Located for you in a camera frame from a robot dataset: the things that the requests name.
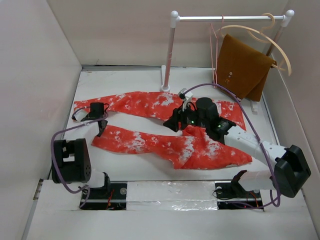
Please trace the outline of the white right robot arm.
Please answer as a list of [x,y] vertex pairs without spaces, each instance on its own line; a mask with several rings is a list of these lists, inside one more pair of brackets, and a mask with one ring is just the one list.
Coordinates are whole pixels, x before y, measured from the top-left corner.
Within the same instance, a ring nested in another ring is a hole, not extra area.
[[231,191],[243,197],[249,191],[275,190],[278,194],[294,198],[311,176],[303,151],[296,145],[284,147],[262,141],[246,132],[236,123],[219,115],[215,103],[201,97],[191,108],[189,100],[172,111],[164,126],[174,132],[187,126],[205,129],[213,141],[240,150],[268,166],[265,171],[242,170],[231,181]]

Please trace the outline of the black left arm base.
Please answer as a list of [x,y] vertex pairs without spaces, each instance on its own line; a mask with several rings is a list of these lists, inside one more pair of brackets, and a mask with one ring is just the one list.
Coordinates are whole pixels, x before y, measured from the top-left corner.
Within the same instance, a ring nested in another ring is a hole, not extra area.
[[122,211],[127,209],[126,181],[112,181],[110,190],[102,188],[91,188],[86,201],[86,194],[81,195],[79,205],[81,210],[97,211]]

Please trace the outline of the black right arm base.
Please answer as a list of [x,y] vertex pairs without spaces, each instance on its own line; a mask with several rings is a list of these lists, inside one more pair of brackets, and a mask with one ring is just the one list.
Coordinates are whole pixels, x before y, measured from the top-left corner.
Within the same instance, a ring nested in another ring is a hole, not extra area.
[[246,172],[246,170],[241,170],[231,180],[214,182],[215,189],[212,191],[212,196],[217,199],[218,210],[249,209],[264,211],[260,192],[246,191],[239,183]]

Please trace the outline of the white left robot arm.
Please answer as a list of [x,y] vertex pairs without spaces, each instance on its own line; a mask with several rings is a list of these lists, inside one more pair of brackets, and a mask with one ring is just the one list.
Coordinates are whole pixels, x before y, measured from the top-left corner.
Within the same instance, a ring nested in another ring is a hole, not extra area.
[[111,194],[111,185],[104,181],[104,175],[98,174],[98,182],[90,181],[92,166],[88,146],[95,138],[104,133],[108,121],[108,103],[93,102],[89,106],[76,109],[71,119],[76,126],[56,132],[50,142],[54,183],[62,184],[72,194],[94,188],[100,198]]

